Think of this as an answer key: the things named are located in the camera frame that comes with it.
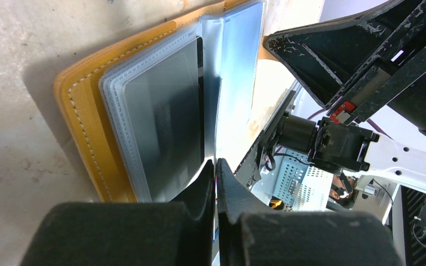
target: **wallet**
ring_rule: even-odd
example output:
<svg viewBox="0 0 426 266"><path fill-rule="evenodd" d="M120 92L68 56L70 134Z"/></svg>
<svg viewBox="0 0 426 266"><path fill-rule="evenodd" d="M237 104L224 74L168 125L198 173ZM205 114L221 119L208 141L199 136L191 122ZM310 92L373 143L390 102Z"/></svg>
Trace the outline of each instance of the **wallet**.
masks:
<svg viewBox="0 0 426 266"><path fill-rule="evenodd" d="M223 1L61 72L58 105L103 202L166 202L246 125L265 4Z"/></svg>

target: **black grille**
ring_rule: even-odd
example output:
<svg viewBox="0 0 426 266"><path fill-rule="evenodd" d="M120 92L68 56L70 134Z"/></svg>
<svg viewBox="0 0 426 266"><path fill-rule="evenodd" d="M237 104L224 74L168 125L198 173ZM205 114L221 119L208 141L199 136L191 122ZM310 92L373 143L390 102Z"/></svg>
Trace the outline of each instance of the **black grille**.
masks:
<svg viewBox="0 0 426 266"><path fill-rule="evenodd" d="M404 216L404 245L407 266L426 266L426 248L421 246L412 235L415 224L414 216L418 216L426 200L426 194L402 187L402 204ZM423 229L415 226L414 233L420 237L424 234ZM420 241L426 244L426 234Z"/></svg>

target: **stitched edge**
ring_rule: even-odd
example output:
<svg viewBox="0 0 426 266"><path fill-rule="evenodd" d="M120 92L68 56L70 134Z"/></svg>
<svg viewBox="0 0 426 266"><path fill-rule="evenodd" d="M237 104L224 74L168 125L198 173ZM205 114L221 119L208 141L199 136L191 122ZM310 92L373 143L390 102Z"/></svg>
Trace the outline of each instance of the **stitched edge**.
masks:
<svg viewBox="0 0 426 266"><path fill-rule="evenodd" d="M246 2L246 1L248 1L248 0L242 0L242 1L239 1L239 2L237 2L237 3L235 3L235 4L231 5L231 6L224 7L224 9L234 7L234 6L238 5L238 4L243 3L243 2ZM191 21L194 21L194 20L196 20L196 19L200 18L200 17L201 17L201 16L203 16L203 15L210 14L210 13L213 13L213 12L215 12L215 10L213 10L213 11L209 11L209 12L206 12L206 13L201 14L201 15L199 15L199 16L196 16L195 18L193 18L193 19L191 19L191 20L189 20L189 21L187 21L187 22L184 22L184 23L182 23L182 24L179 24L179 26L177 26L175 29L172 29L172 30L170 30L170 31L168 31L168 32L166 32L166 33L164 33L164 34L162 34L162 35L160 35L160 36L158 36L158 37L156 37L156 38L154 38L154 39L151 39L151 40L149 40L149 41L147 41L147 42L145 42L145 43L143 43L143 44L141 44L141 45L139 45L139 46L137 46L137 47L135 47L135 48L133 48L133 49L131 49L131 50L129 50L129 51L127 51L127 52L123 53L123 54L121 54L121 55L119 55L118 57L115 57L114 59L112 59L112 60L108 61L107 63L105 63L105 64L103 64L103 65L99 66L98 68L94 69L92 72L90 72L89 74L87 74L85 77L83 77L83 78L79 79L78 81L76 81L76 82L75 82L75 83L74 83L74 84L73 84L73 85L72 85L72 86L68 89L69 101L70 101L70 102L71 102L71 104L73 105L73 109L74 109L74 112L76 113L76 117L77 117L77 119L78 119L78 121L79 121L79 124L81 125L82 133L83 133L83 135L84 135L84 137L85 137L86 144L87 144L87 146L89 147L90 155L91 155L91 157L92 157L92 160L94 161L95 167L97 168L97 172L98 172L98 174L99 174L99 176L100 176L100 179L102 180L102 184L103 184L103 185L104 185L104 187L105 187L105 191L107 192L107 194L108 194L108 196L109 196L110 201L113 201L113 199L112 199L112 197L111 197L110 191L109 191L109 189L108 189L108 187L107 187L107 184L106 184L106 182L105 182L105 178L104 178L104 176L102 175L102 172L101 172L101 170L100 170L99 164L97 163L97 160L95 159L95 156L94 156L94 150L92 150L92 147L91 147L90 142L89 142L89 137L87 136L87 133L85 132L84 124L83 124L83 123L82 123L82 121L81 121L81 118L80 118L80 116L79 116L78 109L77 109L76 104L75 104L75 102L74 102L74 100L73 100L73 96L72 96L73 88L75 88L75 87L76 87L79 83L81 83L82 81L84 81L84 80L85 80L85 79L87 79L88 77L92 76L92 74L94 74L94 73L95 73L95 72L97 72L98 70L102 69L102 68L103 68L103 67L105 67L106 65L108 65L108 64L110 64L110 63L112 63L112 62L114 62L114 61L117 61L118 59L120 59L120 58L124 57L125 55L127 55L127 54L129 54L129 53L131 53L131 52L133 52L133 51L135 51L135 50L138 50L139 48L141 48L141 47L143 47L143 46L145 46L145 45L147 45L147 44L149 44L149 43L151 43L151 42L153 42L153 41L155 41L155 40L157 40L157 39L159 39L159 38L161 38L161 37L163 37L163 36L165 36L165 35L167 35L167 34L170 34L170 33L174 32L174 31L176 31L177 29L179 29L179 28L180 28L180 27L182 27L183 25L188 24L188 23L190 23Z"/></svg>

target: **black cylinder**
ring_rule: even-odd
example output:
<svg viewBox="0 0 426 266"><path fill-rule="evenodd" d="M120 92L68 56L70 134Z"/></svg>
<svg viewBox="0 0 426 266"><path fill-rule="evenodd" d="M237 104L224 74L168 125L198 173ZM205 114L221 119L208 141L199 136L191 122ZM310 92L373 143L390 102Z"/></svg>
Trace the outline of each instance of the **black cylinder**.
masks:
<svg viewBox="0 0 426 266"><path fill-rule="evenodd" d="M278 144L308 154L315 137L316 122L290 115L283 125Z"/></svg>

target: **yellow leather wallet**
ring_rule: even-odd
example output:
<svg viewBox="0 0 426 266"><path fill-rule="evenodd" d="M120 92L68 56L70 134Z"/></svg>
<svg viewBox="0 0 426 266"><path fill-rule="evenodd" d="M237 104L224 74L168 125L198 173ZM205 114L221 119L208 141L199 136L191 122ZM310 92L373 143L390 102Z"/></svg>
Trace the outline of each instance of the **yellow leather wallet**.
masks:
<svg viewBox="0 0 426 266"><path fill-rule="evenodd" d="M56 100L103 202L139 201L99 90L104 72L111 65L195 23L201 16L221 14L246 2L249 1L226 0L199 8L106 47L57 76L54 82Z"/></svg>

